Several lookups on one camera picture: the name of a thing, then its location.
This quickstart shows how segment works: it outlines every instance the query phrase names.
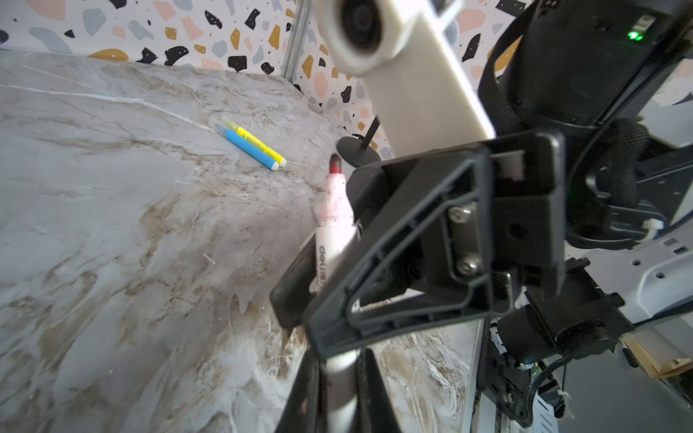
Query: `red marker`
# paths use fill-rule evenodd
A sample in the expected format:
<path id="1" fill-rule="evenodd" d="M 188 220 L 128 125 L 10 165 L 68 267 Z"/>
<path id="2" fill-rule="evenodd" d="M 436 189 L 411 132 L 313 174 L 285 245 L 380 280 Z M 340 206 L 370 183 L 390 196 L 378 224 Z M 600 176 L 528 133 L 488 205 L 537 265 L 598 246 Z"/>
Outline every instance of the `red marker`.
<path id="1" fill-rule="evenodd" d="M 342 261 L 342 253 L 356 239 L 353 210 L 347 197 L 347 179 L 342 174 L 342 160 L 336 153 L 330 157 L 330 174 L 322 205 L 317 207 L 315 230 L 317 289 L 325 283 Z M 323 367 L 327 378 L 327 425 L 330 433 L 349 433 L 354 425 L 356 396 L 356 358 L 349 351 L 329 358 Z"/>
<path id="2" fill-rule="evenodd" d="M 342 174 L 342 160 L 336 153 L 333 153 L 330 157 L 330 174 L 333 173 Z"/>

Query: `marker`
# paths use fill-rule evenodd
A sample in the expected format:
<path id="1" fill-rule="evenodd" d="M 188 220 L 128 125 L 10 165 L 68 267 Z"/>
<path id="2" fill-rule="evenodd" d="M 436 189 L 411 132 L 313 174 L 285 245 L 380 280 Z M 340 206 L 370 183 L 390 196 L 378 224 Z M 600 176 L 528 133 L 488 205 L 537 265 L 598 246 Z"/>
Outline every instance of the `marker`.
<path id="1" fill-rule="evenodd" d="M 273 160 L 279 163 L 280 167 L 286 166 L 286 159 L 282 157 L 277 152 L 273 151 L 270 146 L 264 144 L 262 141 L 258 140 L 253 134 L 244 130 L 239 124 L 231 120 L 226 114 L 221 116 L 221 121 L 226 124 L 227 127 L 231 128 L 235 133 L 243 137 L 256 148 L 262 150 L 265 154 L 272 157 Z"/>
<path id="2" fill-rule="evenodd" d="M 340 264 L 342 253 L 356 239 L 353 209 L 347 197 L 347 179 L 342 174 L 342 160 L 336 153 L 330 158 L 325 200 L 317 207 L 318 227 L 315 230 L 317 289 L 325 283 Z M 358 398 L 356 393 L 356 359 L 358 351 L 331 357 L 325 362 L 327 390 L 327 425 L 330 433 L 352 430 Z"/>
<path id="3" fill-rule="evenodd" d="M 219 134 L 225 136 L 227 140 L 231 141 L 233 144 L 237 145 L 243 152 L 247 153 L 251 157 L 255 158 L 257 161 L 261 162 L 265 167 L 274 171 L 279 168 L 279 163 L 273 160 L 269 155 L 264 154 L 261 150 L 248 143 L 240 135 L 235 133 L 233 130 L 227 128 L 223 123 L 214 117 L 209 118 L 207 125 L 214 128 Z"/>

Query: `marble countertop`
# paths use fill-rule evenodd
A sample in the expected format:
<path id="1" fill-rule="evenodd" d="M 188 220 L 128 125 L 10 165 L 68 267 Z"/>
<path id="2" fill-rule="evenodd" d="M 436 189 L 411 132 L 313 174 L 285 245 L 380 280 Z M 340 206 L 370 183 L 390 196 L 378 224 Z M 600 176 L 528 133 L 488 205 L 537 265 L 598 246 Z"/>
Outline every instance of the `marble countertop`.
<path id="1" fill-rule="evenodd" d="M 341 128 L 279 78 L 5 50 L 0 71 L 0 430 L 272 432 L 307 342 L 267 294 Z M 288 166 L 211 132 L 221 112 Z M 374 345 L 404 431 L 459 431 L 475 332 Z"/>

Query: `black stand base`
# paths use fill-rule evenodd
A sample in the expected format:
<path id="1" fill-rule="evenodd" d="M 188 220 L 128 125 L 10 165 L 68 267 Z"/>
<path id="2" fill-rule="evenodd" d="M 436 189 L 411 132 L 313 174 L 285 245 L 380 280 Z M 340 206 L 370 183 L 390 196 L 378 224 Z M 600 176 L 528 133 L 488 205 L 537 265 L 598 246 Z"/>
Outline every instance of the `black stand base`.
<path id="1" fill-rule="evenodd" d="M 343 136 L 337 142 L 337 153 L 340 154 L 350 166 L 363 167 L 371 162 L 379 162 L 380 155 L 371 146 L 365 150 L 361 148 L 362 141 L 353 136 Z"/>

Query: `screw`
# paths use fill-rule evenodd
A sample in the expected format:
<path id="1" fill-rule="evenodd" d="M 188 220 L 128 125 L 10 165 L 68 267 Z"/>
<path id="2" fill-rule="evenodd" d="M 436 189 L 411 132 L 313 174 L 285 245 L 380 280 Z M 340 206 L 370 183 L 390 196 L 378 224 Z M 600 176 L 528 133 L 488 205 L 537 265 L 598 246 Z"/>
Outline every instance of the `screw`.
<path id="1" fill-rule="evenodd" d="M 471 218 L 475 207 L 476 202 L 471 202 L 463 206 L 451 207 L 448 209 L 448 218 L 456 224 L 464 224 Z"/>
<path id="2" fill-rule="evenodd" d="M 457 271 L 464 276 L 472 276 L 481 270 L 481 259 L 476 254 L 465 254 L 457 261 Z"/>

